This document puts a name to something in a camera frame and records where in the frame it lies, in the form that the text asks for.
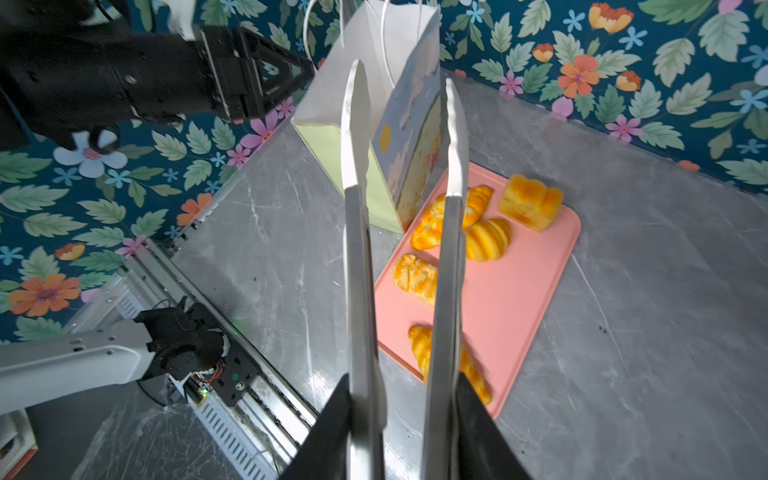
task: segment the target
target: pink tray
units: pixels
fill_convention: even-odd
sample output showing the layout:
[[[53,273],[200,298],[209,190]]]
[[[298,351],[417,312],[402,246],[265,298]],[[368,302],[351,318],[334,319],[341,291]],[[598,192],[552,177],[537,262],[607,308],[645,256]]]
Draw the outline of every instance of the pink tray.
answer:
[[[445,193],[447,181],[446,172],[374,287],[379,347],[419,379],[422,375],[408,341],[408,328],[418,323],[431,325],[435,309],[400,290],[392,281],[392,268],[406,253],[439,266],[440,249],[414,251],[411,235],[425,210]],[[506,183],[506,178],[469,165],[470,187],[484,184],[495,189],[483,218],[506,218],[498,212]],[[493,418],[504,406],[581,230],[578,215],[568,207],[561,207],[558,218],[543,233],[507,220],[512,225],[511,245],[495,262],[467,260],[462,298],[464,341],[490,385],[493,401],[488,412]]]

